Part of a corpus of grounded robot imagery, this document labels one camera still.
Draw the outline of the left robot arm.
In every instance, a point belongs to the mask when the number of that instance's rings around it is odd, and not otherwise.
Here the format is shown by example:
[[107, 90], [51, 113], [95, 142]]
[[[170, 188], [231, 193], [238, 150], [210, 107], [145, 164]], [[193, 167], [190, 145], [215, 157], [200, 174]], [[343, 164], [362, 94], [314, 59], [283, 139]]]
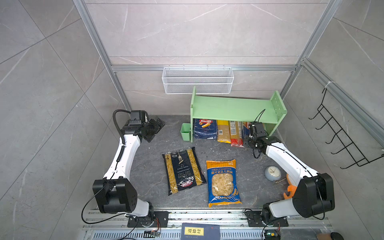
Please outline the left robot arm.
[[112, 120], [120, 136], [119, 146], [113, 161], [102, 179], [95, 180], [92, 186], [99, 211], [103, 214], [114, 214], [105, 220], [89, 222], [84, 218], [85, 207], [81, 212], [83, 223], [94, 225], [125, 215], [134, 218], [154, 220], [151, 203], [142, 201], [137, 190], [130, 182], [132, 164], [142, 140], [148, 143], [165, 126], [160, 118], [149, 119], [146, 111], [127, 111], [117, 109]]

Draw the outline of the yellow spaghetti bag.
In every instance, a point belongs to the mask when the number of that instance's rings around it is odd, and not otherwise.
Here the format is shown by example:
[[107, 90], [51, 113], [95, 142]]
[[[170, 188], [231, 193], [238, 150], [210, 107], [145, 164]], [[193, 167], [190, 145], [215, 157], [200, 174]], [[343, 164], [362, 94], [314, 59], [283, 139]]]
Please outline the yellow spaghetti bag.
[[223, 121], [223, 120], [217, 120], [218, 125], [218, 136], [217, 141], [220, 143], [231, 143], [231, 129], [230, 129], [230, 122], [229, 121]]

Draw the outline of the blue Barilla rigatoni box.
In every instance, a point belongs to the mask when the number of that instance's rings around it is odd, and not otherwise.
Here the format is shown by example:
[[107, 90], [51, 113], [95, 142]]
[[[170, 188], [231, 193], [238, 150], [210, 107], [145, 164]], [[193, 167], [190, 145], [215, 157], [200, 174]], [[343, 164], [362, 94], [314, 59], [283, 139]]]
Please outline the blue Barilla rigatoni box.
[[218, 125], [216, 120], [194, 119], [194, 138], [216, 140], [218, 135]]

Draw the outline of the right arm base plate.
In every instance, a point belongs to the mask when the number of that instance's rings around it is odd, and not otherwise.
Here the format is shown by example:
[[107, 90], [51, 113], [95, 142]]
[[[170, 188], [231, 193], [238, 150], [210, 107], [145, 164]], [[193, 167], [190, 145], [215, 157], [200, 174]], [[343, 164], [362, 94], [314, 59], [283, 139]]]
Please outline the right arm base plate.
[[289, 226], [286, 217], [276, 218], [264, 210], [254, 211], [251, 209], [245, 209], [244, 214], [248, 221], [249, 227], [288, 227]]

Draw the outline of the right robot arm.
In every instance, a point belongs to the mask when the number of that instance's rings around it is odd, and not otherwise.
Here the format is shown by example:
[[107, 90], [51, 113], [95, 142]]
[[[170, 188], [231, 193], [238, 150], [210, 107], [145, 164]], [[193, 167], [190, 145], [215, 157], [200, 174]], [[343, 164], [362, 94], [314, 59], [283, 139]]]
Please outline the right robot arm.
[[245, 136], [245, 147], [274, 160], [287, 173], [289, 183], [289, 195], [263, 205], [265, 224], [285, 217], [310, 218], [335, 209], [334, 181], [329, 174], [320, 174], [298, 159], [277, 137], [267, 134], [263, 123], [251, 122], [248, 127], [250, 133]]

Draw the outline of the black penne pasta bag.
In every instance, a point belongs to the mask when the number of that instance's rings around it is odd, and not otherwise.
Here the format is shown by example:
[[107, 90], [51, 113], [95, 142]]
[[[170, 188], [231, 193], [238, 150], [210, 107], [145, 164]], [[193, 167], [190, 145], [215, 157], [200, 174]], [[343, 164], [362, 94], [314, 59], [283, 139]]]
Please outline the black penne pasta bag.
[[168, 178], [169, 196], [207, 183], [194, 147], [165, 153], [162, 157]]

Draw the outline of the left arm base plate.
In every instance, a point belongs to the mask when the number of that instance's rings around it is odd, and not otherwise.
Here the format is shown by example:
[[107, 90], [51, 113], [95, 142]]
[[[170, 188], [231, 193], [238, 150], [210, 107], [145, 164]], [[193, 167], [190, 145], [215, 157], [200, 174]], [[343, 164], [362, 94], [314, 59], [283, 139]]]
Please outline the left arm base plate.
[[169, 212], [167, 211], [155, 211], [153, 215], [147, 217], [139, 217], [135, 219], [134, 217], [128, 218], [128, 228], [166, 228], [169, 221]]

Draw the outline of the red spaghetti pack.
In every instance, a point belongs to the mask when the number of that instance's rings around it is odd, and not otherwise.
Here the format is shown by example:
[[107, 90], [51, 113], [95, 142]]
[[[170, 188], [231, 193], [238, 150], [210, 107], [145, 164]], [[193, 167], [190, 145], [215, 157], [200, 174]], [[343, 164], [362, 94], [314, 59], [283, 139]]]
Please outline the red spaghetti pack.
[[232, 147], [243, 147], [242, 122], [230, 121], [230, 136]]

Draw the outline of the blue orecchiette pasta bag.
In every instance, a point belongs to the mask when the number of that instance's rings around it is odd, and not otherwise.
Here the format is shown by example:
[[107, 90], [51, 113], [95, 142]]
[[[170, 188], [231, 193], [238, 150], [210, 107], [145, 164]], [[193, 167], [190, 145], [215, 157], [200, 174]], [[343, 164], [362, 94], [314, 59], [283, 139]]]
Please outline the blue orecchiette pasta bag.
[[206, 161], [206, 166], [209, 208], [213, 206], [242, 204], [236, 183], [236, 159], [230, 161]]

